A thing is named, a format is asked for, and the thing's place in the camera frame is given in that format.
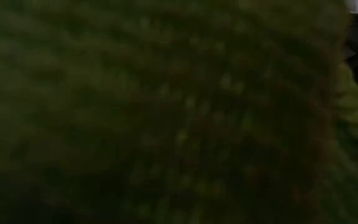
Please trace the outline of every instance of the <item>knit sweater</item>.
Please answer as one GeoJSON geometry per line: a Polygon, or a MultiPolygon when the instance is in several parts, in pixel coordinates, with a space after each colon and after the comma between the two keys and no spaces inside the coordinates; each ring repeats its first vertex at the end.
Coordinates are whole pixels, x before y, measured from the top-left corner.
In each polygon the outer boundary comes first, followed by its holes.
{"type": "Polygon", "coordinates": [[[346,25],[343,0],[0,0],[0,223],[358,223],[346,25]]]}

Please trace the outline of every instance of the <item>green knit fabric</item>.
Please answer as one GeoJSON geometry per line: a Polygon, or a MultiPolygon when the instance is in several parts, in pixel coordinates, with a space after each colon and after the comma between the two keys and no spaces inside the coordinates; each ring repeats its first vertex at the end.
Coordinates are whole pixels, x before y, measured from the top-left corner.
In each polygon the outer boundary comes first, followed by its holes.
{"type": "Polygon", "coordinates": [[[358,223],[346,26],[343,0],[0,0],[0,223],[358,223]]]}

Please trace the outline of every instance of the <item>blurry green object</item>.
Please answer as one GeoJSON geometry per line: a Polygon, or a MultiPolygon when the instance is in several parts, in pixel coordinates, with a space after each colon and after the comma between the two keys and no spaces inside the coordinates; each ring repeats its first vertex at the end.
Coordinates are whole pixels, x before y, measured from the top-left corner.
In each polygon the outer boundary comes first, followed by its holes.
{"type": "Polygon", "coordinates": [[[357,223],[343,0],[0,0],[0,223],[357,223]]]}

